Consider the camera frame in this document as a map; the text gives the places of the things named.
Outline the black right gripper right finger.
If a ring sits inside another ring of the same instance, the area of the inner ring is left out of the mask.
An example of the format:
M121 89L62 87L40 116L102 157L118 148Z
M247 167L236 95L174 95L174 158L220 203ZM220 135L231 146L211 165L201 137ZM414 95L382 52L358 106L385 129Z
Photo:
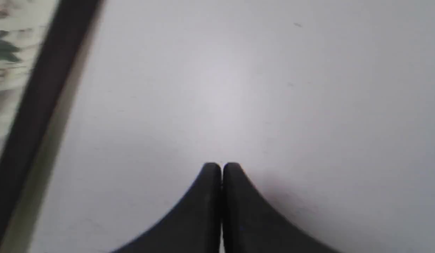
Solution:
M223 243L226 253L335 252L281 215L236 162L223 168Z

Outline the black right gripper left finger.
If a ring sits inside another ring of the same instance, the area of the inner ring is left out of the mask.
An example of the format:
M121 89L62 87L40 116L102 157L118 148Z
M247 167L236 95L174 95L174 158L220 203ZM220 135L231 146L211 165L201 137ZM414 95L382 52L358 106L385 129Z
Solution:
M117 253L218 253L222 170L205 163L179 202L154 226Z

